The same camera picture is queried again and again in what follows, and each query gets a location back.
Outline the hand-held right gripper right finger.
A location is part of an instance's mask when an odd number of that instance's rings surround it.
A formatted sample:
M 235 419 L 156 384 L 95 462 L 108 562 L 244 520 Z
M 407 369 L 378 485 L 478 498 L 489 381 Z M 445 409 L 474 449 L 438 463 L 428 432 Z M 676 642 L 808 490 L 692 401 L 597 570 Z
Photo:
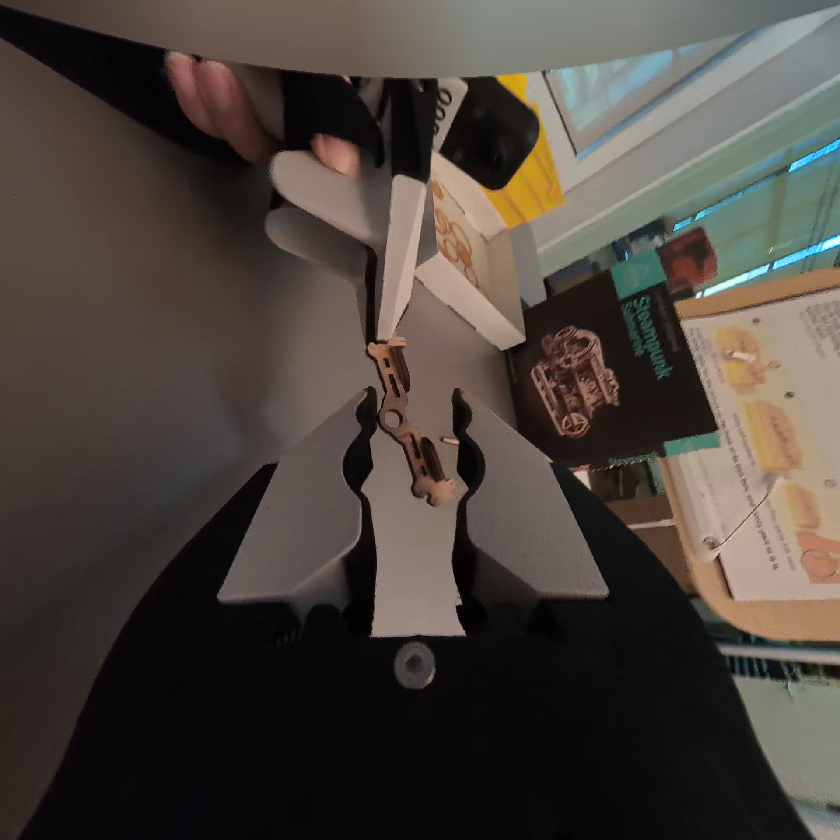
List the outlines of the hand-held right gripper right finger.
M 453 571 L 465 614 L 544 602 L 601 602 L 608 587 L 550 459 L 476 397 L 453 393 Z

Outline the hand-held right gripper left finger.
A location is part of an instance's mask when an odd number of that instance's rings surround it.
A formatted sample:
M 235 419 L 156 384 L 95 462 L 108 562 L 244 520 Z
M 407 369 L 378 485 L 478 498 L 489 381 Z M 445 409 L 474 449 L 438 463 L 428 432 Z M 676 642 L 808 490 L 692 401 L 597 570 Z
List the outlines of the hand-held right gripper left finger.
M 217 600 L 284 605 L 299 624 L 334 607 L 370 634 L 376 546 L 364 484 L 373 470 L 377 391 L 365 387 L 278 460 Z

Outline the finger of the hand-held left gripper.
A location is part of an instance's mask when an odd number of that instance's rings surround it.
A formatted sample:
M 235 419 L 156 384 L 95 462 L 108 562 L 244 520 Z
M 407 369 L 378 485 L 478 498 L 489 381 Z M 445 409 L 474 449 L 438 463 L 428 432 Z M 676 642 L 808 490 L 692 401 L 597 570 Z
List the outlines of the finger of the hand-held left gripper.
M 274 246 L 348 277 L 361 273 L 371 251 L 378 284 L 394 288 L 394 266 L 386 260 L 392 193 L 388 163 L 363 163 L 353 178 L 330 170 L 312 152 L 287 150 L 271 159 L 268 174 L 280 198 L 265 219 Z
M 437 253 L 430 185 L 408 175 L 392 179 L 386 236 L 377 252 L 374 340 L 389 340 L 410 303 L 417 267 Z

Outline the long slotted wooden model part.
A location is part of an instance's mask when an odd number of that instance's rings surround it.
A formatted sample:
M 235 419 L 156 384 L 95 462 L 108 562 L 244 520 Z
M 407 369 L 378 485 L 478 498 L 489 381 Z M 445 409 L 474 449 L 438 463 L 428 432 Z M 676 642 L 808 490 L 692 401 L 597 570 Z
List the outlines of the long slotted wooden model part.
M 371 342 L 366 352 L 376 366 L 383 397 L 378 412 L 382 431 L 401 446 L 412 474 L 412 493 L 431 507 L 449 504 L 456 484 L 446 477 L 432 440 L 423 436 L 407 417 L 411 375 L 404 349 L 406 340 L 396 335 L 386 342 Z

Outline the black model kit box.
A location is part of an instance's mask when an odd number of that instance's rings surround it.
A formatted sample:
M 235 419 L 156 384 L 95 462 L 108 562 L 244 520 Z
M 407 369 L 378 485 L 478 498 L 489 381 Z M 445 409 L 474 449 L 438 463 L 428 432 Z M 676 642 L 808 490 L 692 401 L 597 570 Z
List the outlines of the black model kit box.
M 519 433 L 571 469 L 718 448 L 674 300 L 717 267 L 699 230 L 526 310 L 526 340 L 509 352 Z

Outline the person's left hand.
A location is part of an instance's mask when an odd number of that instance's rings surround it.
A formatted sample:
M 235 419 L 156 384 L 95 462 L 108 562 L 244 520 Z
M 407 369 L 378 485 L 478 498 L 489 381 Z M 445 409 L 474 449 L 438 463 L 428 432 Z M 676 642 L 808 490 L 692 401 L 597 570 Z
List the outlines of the person's left hand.
M 288 148 L 283 130 L 267 130 L 250 94 L 265 101 L 268 85 L 282 94 L 280 70 L 237 65 L 179 51 L 164 53 L 164 68 L 188 121 L 211 138 L 228 144 L 250 163 L 268 163 Z

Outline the white cardboard box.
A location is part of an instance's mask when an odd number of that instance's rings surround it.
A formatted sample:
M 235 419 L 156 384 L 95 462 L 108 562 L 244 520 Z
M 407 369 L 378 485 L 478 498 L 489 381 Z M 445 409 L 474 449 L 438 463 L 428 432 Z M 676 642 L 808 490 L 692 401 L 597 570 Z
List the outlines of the white cardboard box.
M 504 351 L 526 338 L 511 229 L 483 188 L 433 152 L 415 277 L 485 340 Z

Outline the yellow plastic bin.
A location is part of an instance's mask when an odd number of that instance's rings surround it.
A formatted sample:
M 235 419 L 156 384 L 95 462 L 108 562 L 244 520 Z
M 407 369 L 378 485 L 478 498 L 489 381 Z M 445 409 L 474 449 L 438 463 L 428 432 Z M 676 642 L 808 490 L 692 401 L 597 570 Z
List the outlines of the yellow plastic bin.
M 538 140 L 511 181 L 499 191 L 485 190 L 508 228 L 515 228 L 564 205 L 564 195 L 539 106 L 527 94 L 526 74 L 501 75 L 495 79 L 526 104 L 539 121 Z

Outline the wooden display board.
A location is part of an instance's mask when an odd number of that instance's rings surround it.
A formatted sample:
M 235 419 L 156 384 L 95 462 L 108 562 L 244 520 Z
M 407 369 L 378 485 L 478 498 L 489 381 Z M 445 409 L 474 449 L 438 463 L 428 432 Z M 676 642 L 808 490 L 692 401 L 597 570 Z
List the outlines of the wooden display board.
M 702 317 L 747 311 L 777 301 L 805 298 L 838 289 L 837 268 L 818 269 L 791 278 L 760 285 L 734 288 L 712 297 L 692 298 L 676 303 L 683 322 Z M 695 592 L 727 623 L 746 633 L 773 641 L 837 642 L 838 597 L 823 601 L 793 600 L 789 597 L 737 601 L 718 559 L 720 549 L 708 549 L 700 539 L 697 517 L 700 491 L 688 478 L 683 455 L 669 456 L 662 467 L 668 502 L 684 554 L 683 565 Z

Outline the white instruction poster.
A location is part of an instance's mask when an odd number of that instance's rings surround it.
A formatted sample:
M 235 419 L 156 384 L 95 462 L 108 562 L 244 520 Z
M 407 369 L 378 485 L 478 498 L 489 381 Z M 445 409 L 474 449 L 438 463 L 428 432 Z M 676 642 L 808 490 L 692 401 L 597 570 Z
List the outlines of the white instruction poster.
M 838 289 L 686 322 L 720 445 L 683 455 L 700 539 L 737 601 L 828 600 L 839 581 Z

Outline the window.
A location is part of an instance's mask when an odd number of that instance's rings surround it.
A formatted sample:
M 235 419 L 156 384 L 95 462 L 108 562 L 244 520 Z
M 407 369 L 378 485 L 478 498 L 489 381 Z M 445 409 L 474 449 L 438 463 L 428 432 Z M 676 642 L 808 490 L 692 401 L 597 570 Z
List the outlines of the window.
M 546 70 L 542 77 L 576 159 L 669 109 L 663 126 L 838 20 L 838 7 L 644 56 Z

